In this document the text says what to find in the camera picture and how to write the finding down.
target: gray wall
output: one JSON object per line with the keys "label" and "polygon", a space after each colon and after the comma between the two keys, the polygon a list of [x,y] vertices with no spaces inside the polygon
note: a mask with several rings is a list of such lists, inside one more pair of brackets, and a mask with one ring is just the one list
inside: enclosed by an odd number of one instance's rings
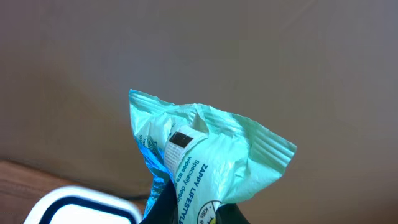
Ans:
{"label": "gray wall", "polygon": [[151,182],[130,88],[298,145],[252,223],[398,221],[398,2],[0,2],[0,156],[117,195]]}

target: mint green packet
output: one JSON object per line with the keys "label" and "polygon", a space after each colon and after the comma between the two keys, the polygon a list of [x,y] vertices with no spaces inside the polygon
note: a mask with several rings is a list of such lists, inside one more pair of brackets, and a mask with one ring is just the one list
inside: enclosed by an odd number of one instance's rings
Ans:
{"label": "mint green packet", "polygon": [[217,208],[279,179],[296,146],[256,121],[208,105],[175,105],[130,90],[134,139],[154,176],[146,216],[174,183],[178,223],[215,223]]}

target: wooden surface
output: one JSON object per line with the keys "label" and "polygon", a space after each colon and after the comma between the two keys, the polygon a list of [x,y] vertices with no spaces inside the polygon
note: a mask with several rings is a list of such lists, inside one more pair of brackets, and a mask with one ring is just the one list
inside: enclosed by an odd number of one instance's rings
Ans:
{"label": "wooden surface", "polygon": [[[0,223],[22,223],[37,201],[51,190],[79,183],[13,162],[0,161]],[[134,202],[141,212],[144,202]]]}

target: white plastic object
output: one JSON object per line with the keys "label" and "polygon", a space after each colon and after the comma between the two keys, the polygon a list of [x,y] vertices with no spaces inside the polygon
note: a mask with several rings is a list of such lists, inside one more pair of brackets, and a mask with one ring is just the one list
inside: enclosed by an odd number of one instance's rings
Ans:
{"label": "white plastic object", "polygon": [[[84,202],[84,204],[96,206],[86,207],[84,205],[80,205],[79,203],[66,203],[65,205],[60,205],[60,202],[62,201],[71,201],[69,199],[74,199],[79,202]],[[129,214],[128,217],[130,219],[126,218],[126,216],[120,216],[112,212],[109,213],[106,210],[97,209],[97,207],[110,208],[112,211],[120,211],[123,214]],[[50,221],[46,222],[49,222],[50,224],[130,224],[132,222],[140,223],[142,221],[142,215],[139,209],[131,202],[113,195],[79,186],[60,187],[42,197],[32,208],[24,223],[40,223],[40,221],[43,221],[42,218],[44,215],[49,215],[48,210],[53,210]]]}

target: crinkled plastic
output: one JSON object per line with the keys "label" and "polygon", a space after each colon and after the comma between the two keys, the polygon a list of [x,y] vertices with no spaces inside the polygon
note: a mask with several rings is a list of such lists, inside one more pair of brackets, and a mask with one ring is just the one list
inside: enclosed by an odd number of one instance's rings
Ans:
{"label": "crinkled plastic", "polygon": [[136,90],[129,99],[134,138],[154,176],[145,215],[171,180],[180,224],[215,223],[218,207],[250,199],[275,182],[296,152],[244,116],[175,105]]}

